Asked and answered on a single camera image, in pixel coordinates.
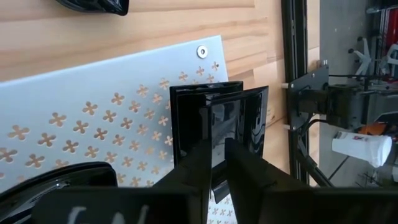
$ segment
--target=white perforated panel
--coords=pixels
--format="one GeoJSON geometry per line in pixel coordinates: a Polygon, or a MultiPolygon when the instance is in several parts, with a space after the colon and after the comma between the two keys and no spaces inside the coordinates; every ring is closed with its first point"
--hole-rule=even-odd
{"type": "MultiPolygon", "coordinates": [[[[0,83],[0,191],[88,161],[150,187],[173,169],[169,86],[227,80],[217,36],[0,83]]],[[[230,197],[208,220],[235,222],[230,197]]]]}

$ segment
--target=black bracket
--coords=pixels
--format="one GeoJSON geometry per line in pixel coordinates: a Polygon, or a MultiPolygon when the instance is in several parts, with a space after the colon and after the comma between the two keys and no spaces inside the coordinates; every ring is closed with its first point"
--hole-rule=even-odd
{"type": "Polygon", "coordinates": [[[311,73],[287,83],[290,130],[295,131],[301,128],[308,120],[308,117],[311,116],[311,114],[300,110],[300,97],[305,94],[305,90],[324,90],[328,86],[328,81],[329,68],[327,65],[324,65],[311,73]]]}

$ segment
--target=metal rod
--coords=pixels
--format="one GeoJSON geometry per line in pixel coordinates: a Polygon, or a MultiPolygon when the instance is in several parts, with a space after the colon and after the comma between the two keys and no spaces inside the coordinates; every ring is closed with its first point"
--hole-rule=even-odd
{"type": "Polygon", "coordinates": [[[331,176],[329,176],[329,178],[328,178],[329,180],[331,180],[331,179],[335,176],[335,174],[340,170],[341,166],[344,165],[344,163],[347,161],[348,158],[349,158],[349,156],[347,156],[342,162],[340,162],[340,165],[337,166],[337,168],[335,169],[335,171],[333,171],[333,173],[331,174],[331,176]]]}

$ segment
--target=white plastic part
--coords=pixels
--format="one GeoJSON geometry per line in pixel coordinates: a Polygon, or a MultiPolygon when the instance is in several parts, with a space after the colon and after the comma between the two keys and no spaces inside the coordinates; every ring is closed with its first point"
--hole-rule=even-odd
{"type": "Polygon", "coordinates": [[[391,146],[392,139],[389,136],[369,136],[340,131],[332,141],[331,150],[368,161],[377,168],[386,162],[391,146]]]}

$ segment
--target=black curved object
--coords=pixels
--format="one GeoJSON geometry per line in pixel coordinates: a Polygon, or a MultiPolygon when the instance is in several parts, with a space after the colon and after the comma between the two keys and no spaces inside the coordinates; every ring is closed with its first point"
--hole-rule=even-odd
{"type": "Polygon", "coordinates": [[[78,12],[108,12],[125,16],[129,0],[57,0],[63,6],[78,12]]]}
{"type": "Polygon", "coordinates": [[[85,162],[38,175],[0,194],[0,224],[31,223],[32,207],[43,195],[75,186],[117,187],[118,182],[106,162],[85,162]]]}

